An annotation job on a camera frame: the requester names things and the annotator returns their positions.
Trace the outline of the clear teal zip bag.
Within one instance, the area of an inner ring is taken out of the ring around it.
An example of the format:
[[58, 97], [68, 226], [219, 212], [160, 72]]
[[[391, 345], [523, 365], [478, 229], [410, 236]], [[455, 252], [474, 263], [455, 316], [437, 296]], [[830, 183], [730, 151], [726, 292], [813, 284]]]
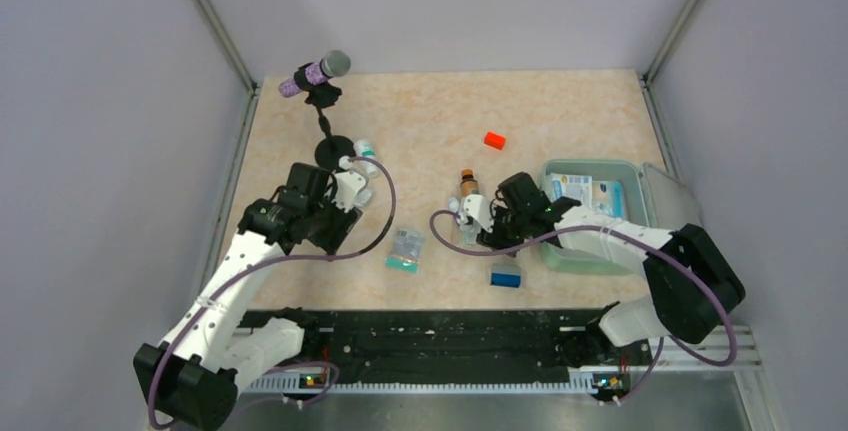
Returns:
[[426, 237], [415, 230], [399, 228], [392, 241], [389, 254], [384, 260], [387, 268], [417, 273]]

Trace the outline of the blue cotton ball bag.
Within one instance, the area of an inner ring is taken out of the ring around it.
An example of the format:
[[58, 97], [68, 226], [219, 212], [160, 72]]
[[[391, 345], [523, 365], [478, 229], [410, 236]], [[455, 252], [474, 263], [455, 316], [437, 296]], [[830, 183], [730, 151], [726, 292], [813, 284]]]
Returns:
[[624, 188], [619, 181], [595, 180], [588, 175], [549, 173], [542, 189], [551, 201], [567, 197], [613, 218], [628, 217]]

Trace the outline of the clear gauze packet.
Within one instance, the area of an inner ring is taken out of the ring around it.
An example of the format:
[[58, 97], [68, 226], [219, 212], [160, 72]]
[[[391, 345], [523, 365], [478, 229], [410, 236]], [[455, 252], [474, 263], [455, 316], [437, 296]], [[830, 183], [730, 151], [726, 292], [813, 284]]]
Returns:
[[479, 230], [476, 226], [463, 226], [459, 229], [459, 244], [470, 248], [477, 245]]

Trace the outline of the white blue small bottle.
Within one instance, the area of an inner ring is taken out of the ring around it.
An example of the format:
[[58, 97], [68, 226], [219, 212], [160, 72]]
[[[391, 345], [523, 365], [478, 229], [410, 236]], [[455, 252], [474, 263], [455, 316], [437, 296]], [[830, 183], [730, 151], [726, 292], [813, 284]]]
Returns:
[[461, 215], [461, 203], [457, 197], [451, 196], [448, 199], [448, 210], [454, 213], [456, 216]]

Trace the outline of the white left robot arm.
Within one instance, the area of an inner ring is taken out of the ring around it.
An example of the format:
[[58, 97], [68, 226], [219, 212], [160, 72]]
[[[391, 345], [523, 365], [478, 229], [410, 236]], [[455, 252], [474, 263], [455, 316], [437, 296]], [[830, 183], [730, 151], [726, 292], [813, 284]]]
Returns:
[[287, 182], [244, 211], [229, 249], [180, 321], [157, 344], [144, 344], [133, 367], [150, 425], [164, 414], [201, 430], [217, 430], [240, 394], [277, 364], [308, 364], [320, 337], [292, 319], [272, 318], [250, 336], [234, 333], [274, 266], [298, 260], [304, 241], [334, 255], [362, 213], [355, 206], [368, 179], [349, 169], [291, 166]]

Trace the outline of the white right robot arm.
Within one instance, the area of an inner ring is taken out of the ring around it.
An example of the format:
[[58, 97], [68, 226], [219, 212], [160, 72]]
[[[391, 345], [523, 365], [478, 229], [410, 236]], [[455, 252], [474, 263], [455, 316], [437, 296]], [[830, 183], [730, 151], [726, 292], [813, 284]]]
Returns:
[[652, 228], [613, 218], [580, 201], [551, 199], [525, 172], [503, 181], [493, 200], [479, 193], [462, 197], [461, 212], [474, 222], [476, 241], [514, 254], [523, 244], [545, 243], [638, 274], [649, 293], [608, 307], [586, 336], [589, 355], [612, 363], [636, 341], [671, 336], [700, 343], [730, 312], [746, 290], [702, 227]]

